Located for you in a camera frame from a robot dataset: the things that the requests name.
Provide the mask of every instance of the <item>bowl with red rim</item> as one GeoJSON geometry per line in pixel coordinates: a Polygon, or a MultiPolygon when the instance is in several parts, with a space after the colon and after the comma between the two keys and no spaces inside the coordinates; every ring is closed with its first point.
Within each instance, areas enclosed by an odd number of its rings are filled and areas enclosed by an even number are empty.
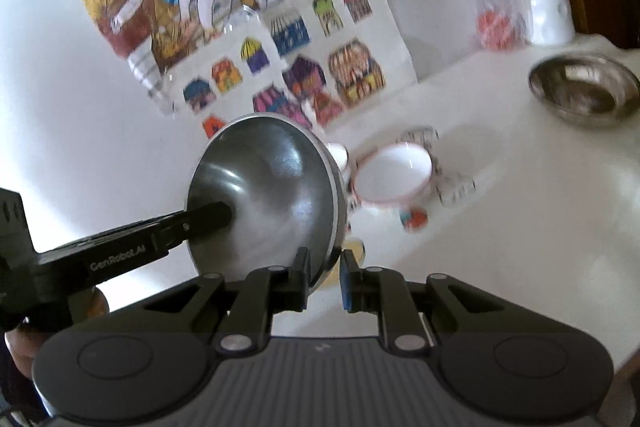
{"type": "Polygon", "coordinates": [[[369,156],[353,177],[353,192],[362,204],[394,208],[409,204],[429,185],[430,154],[415,143],[402,142],[369,156]]]}

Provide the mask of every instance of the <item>bowl rim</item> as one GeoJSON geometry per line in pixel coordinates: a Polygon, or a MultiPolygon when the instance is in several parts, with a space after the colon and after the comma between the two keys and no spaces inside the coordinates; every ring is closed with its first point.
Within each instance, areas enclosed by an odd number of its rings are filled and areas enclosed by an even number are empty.
{"type": "Polygon", "coordinates": [[[358,201],[361,201],[364,204],[368,204],[370,206],[376,206],[378,208],[393,208],[395,206],[401,206],[404,203],[408,203],[409,201],[411,201],[412,199],[414,199],[418,194],[420,194],[423,190],[425,190],[425,188],[427,187],[427,185],[429,185],[429,183],[431,182],[431,179],[433,178],[433,159],[431,158],[431,154],[429,154],[429,151],[427,149],[425,149],[424,147],[418,145],[417,143],[412,143],[412,142],[399,142],[399,143],[392,143],[389,145],[385,145],[384,147],[381,147],[380,149],[376,150],[373,154],[369,155],[366,160],[364,160],[364,162],[362,162],[361,165],[358,166],[358,169],[356,170],[355,174],[353,175],[353,180],[351,182],[351,190],[353,191],[353,194],[356,196],[356,199],[358,201]],[[399,149],[401,147],[404,148],[410,148],[410,149],[416,149],[419,150],[420,153],[423,153],[424,155],[426,155],[426,157],[429,159],[429,163],[430,163],[430,172],[428,174],[428,176],[426,176],[421,182],[420,185],[416,188],[414,188],[413,190],[410,190],[409,192],[402,194],[401,196],[398,196],[397,198],[394,198],[393,200],[369,200],[367,198],[363,198],[361,197],[357,190],[356,190],[356,181],[358,179],[358,175],[362,174],[362,170],[364,169],[364,167],[373,159],[375,159],[377,156],[380,156],[381,153],[389,150],[389,149],[399,149]]]}
{"type": "MultiPolygon", "coordinates": [[[[337,184],[335,182],[335,178],[334,178],[334,173],[331,169],[331,165],[329,164],[329,159],[327,158],[328,154],[325,153],[324,151],[322,151],[321,147],[319,147],[319,141],[318,138],[316,137],[316,135],[314,135],[313,133],[311,133],[311,131],[309,131],[308,129],[302,127],[300,124],[296,123],[295,121],[291,120],[290,118],[287,118],[284,115],[278,114],[278,113],[274,113],[274,112],[254,112],[254,113],[249,113],[246,114],[244,116],[241,116],[239,118],[236,118],[235,120],[232,120],[231,122],[227,123],[225,126],[221,127],[220,130],[218,130],[217,133],[215,133],[207,142],[207,145],[204,147],[204,149],[202,150],[202,153],[200,154],[200,156],[198,157],[198,160],[195,163],[195,166],[193,168],[193,171],[191,173],[191,180],[189,181],[189,185],[187,187],[186,190],[186,194],[184,196],[184,209],[187,210],[187,204],[188,204],[188,200],[189,200],[189,192],[191,189],[191,184],[193,183],[193,179],[196,175],[196,171],[198,169],[198,166],[200,165],[200,162],[202,161],[202,158],[204,157],[205,153],[207,152],[207,150],[209,150],[209,147],[211,146],[211,144],[213,143],[213,141],[218,138],[223,132],[225,132],[226,130],[228,130],[230,127],[239,124],[243,121],[246,120],[254,120],[254,119],[263,119],[263,118],[270,118],[271,120],[279,120],[283,123],[286,123],[290,126],[292,126],[293,128],[295,128],[296,130],[300,131],[300,133],[302,133],[306,139],[309,140],[309,142],[311,143],[311,145],[314,147],[314,149],[316,149],[316,152],[318,153],[318,155],[320,156],[320,159],[322,160],[322,165],[324,165],[324,169],[326,171],[327,174],[327,178],[329,180],[329,185],[331,188],[331,195],[332,195],[332,203],[334,206],[334,219],[332,222],[332,229],[331,229],[331,238],[329,241],[329,245],[327,247],[327,250],[324,254],[324,258],[322,260],[322,266],[321,269],[318,273],[314,273],[314,274],[310,274],[310,279],[309,279],[309,292],[313,292],[314,290],[316,290],[316,288],[319,287],[319,285],[322,284],[322,282],[324,281],[324,279],[326,278],[327,275],[327,270],[326,267],[328,266],[328,264],[330,263],[331,260],[331,254],[332,251],[334,251],[335,248],[335,241],[336,238],[338,237],[338,214],[339,214],[339,205],[338,205],[338,189],[337,189],[337,184]]],[[[193,253],[191,252],[191,244],[189,241],[186,242],[187,243],[187,250],[189,251],[189,256],[191,257],[191,261],[193,262],[194,267],[196,268],[196,271],[198,273],[200,273],[200,270],[198,269],[198,265],[195,262],[195,259],[193,258],[193,253]]],[[[255,267],[255,269],[259,269],[259,268],[263,268],[262,266],[257,266],[255,267]]]]}
{"type": "MultiPolygon", "coordinates": [[[[577,82],[584,82],[585,84],[588,84],[588,82],[584,80],[577,80],[577,82]]],[[[568,52],[568,53],[562,53],[559,55],[553,55],[551,57],[547,57],[538,61],[531,67],[529,71],[529,90],[533,93],[536,99],[542,102],[546,107],[552,108],[556,111],[564,113],[563,116],[567,118],[574,118],[575,120],[580,120],[582,123],[592,123],[592,124],[617,123],[620,120],[623,120],[624,118],[627,118],[628,116],[630,116],[633,112],[638,110],[638,107],[640,107],[640,80],[638,79],[638,76],[633,71],[631,71],[631,69],[626,67],[621,62],[617,61],[615,58],[611,58],[601,53],[568,52]],[[597,60],[597,61],[604,61],[604,62],[608,62],[613,66],[620,68],[621,70],[624,70],[628,74],[628,77],[636,86],[636,89],[638,90],[638,103],[636,103],[636,105],[632,107],[630,110],[626,106],[620,106],[616,104],[615,109],[612,111],[602,113],[602,114],[585,115],[584,113],[575,111],[573,109],[569,109],[564,105],[560,105],[559,103],[552,102],[546,96],[540,96],[533,87],[533,77],[536,73],[536,70],[541,66],[543,66],[545,63],[551,62],[552,60],[571,60],[572,58],[580,59],[580,60],[591,59],[591,60],[597,60]]]]}

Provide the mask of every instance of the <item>finger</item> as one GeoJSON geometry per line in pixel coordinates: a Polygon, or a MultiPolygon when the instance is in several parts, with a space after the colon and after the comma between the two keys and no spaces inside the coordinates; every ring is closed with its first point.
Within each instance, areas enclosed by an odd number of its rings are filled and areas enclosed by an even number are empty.
{"type": "Polygon", "coordinates": [[[28,378],[29,380],[33,380],[31,378],[31,371],[33,369],[33,358],[32,357],[21,357],[20,355],[14,355],[14,363],[15,367],[18,368],[20,373],[28,378]]]}
{"type": "Polygon", "coordinates": [[[107,313],[109,313],[109,303],[107,302],[107,298],[98,288],[94,288],[94,295],[92,297],[91,304],[89,305],[89,309],[86,312],[87,318],[100,317],[107,313]]]}
{"type": "Polygon", "coordinates": [[[49,338],[49,334],[35,331],[28,326],[19,326],[4,334],[4,341],[15,357],[35,357],[40,346],[49,338]]]}

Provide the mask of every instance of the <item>metal bowl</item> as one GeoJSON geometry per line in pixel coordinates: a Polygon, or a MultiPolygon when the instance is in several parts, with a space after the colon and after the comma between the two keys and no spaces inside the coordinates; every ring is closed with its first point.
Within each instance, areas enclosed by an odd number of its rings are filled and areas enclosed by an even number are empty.
{"type": "Polygon", "coordinates": [[[310,285],[319,285],[347,220],[332,162],[315,136],[277,114],[252,114],[219,131],[196,167],[186,208],[223,201],[234,220],[188,242],[198,272],[241,280],[257,268],[289,266],[307,247],[310,285]]]}
{"type": "Polygon", "coordinates": [[[535,66],[529,87],[560,118],[610,126],[640,107],[640,82],[622,64],[597,54],[565,54],[535,66]]]}

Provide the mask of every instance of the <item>screw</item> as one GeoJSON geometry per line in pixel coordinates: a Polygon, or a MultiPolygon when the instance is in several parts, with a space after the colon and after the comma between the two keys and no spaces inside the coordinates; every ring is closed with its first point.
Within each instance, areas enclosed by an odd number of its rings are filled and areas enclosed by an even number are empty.
{"type": "Polygon", "coordinates": [[[220,347],[226,351],[246,351],[251,346],[251,339],[246,335],[227,335],[220,341],[220,347]]]}
{"type": "Polygon", "coordinates": [[[427,345],[427,341],[418,335],[400,335],[394,344],[403,351],[418,351],[427,345]]]}

